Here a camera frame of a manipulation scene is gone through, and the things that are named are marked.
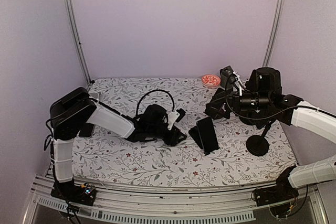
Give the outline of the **black folding phone stand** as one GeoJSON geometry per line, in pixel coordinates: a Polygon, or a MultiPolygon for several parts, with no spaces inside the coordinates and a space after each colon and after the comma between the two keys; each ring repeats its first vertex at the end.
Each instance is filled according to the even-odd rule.
{"type": "Polygon", "coordinates": [[[188,131],[191,138],[203,150],[204,155],[209,155],[211,152],[220,149],[216,133],[212,130],[199,130],[197,126],[192,127],[188,131]]]}

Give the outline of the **black phone blue edge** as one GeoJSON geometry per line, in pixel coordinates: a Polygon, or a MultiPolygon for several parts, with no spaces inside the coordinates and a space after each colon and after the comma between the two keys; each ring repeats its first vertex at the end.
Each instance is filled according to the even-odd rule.
{"type": "Polygon", "coordinates": [[[203,118],[196,122],[196,126],[204,154],[208,155],[212,151],[218,150],[219,145],[212,119],[210,117],[203,118]]]}

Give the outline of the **black phone silver edge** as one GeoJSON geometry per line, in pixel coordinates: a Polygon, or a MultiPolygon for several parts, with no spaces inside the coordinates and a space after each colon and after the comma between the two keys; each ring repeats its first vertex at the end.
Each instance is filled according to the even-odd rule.
{"type": "Polygon", "coordinates": [[[83,128],[80,130],[79,137],[92,137],[94,125],[86,123],[83,128]]]}

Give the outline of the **white phone stand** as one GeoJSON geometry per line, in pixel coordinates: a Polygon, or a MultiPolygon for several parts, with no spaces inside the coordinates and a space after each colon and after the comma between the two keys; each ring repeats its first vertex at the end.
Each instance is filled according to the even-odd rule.
{"type": "Polygon", "coordinates": [[[96,99],[96,100],[98,100],[98,101],[103,101],[103,99],[104,99],[104,94],[102,94],[102,93],[89,93],[89,95],[92,97],[92,98],[94,98],[94,99],[96,99]]]}

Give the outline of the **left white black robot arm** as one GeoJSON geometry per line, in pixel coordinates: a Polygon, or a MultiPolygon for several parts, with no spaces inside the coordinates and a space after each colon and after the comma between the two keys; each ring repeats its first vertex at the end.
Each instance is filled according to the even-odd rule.
{"type": "Polygon", "coordinates": [[[72,145],[86,125],[102,127],[132,143],[158,138],[168,146],[175,146],[187,137],[175,126],[185,116],[183,109],[167,112],[164,107],[152,104],[144,113],[130,117],[92,97],[83,87],[54,102],[49,112],[46,126],[50,130],[50,159],[59,182],[57,190],[67,200],[78,195],[77,186],[71,183],[72,145]]]}

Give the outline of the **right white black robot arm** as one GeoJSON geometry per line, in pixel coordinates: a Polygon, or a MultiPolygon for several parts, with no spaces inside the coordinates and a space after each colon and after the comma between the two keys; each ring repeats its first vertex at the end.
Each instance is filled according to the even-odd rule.
{"type": "MultiPolygon", "coordinates": [[[[253,135],[246,142],[248,151],[255,156],[268,152],[265,139],[275,121],[300,127],[335,144],[335,115],[313,106],[304,99],[282,94],[280,71],[261,67],[252,71],[243,85],[238,73],[230,66],[221,70],[225,84],[218,88],[205,107],[205,114],[213,120],[230,118],[233,113],[248,125],[261,129],[263,135],[253,135]]],[[[315,163],[286,168],[276,179],[271,196],[284,200],[292,188],[335,180],[335,154],[315,163]]]]}

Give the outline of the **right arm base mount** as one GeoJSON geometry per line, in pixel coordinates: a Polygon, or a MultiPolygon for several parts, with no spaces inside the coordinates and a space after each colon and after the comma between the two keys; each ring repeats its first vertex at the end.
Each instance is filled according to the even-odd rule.
{"type": "Polygon", "coordinates": [[[296,165],[286,168],[276,179],[276,184],[274,186],[256,188],[251,193],[251,199],[256,202],[257,206],[270,205],[293,199],[294,203],[289,203],[287,209],[278,206],[271,210],[272,215],[278,219],[290,216],[294,204],[297,201],[297,197],[299,196],[298,190],[293,188],[288,180],[290,172],[294,168],[296,168],[296,165]]]}

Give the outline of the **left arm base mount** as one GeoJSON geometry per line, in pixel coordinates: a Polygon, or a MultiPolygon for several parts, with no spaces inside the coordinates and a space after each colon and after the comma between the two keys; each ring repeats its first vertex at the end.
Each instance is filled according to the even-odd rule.
{"type": "Polygon", "coordinates": [[[96,194],[95,186],[88,183],[78,186],[74,180],[65,183],[56,180],[50,193],[54,198],[86,206],[93,206],[96,194]]]}

